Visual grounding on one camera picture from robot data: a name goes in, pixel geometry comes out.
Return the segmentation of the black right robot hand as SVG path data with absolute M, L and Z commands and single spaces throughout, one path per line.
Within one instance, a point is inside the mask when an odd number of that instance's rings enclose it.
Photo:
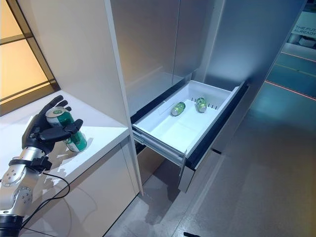
M 41 150 L 44 154 L 52 152 L 55 143 L 70 138 L 78 132 L 83 124 L 83 120 L 77 119 L 69 125 L 62 127 L 52 127 L 46 120 L 46 112 L 56 106 L 67 105 L 67 100 L 58 95 L 46 104 L 42 110 L 36 114 L 22 136 L 22 149 L 33 147 Z

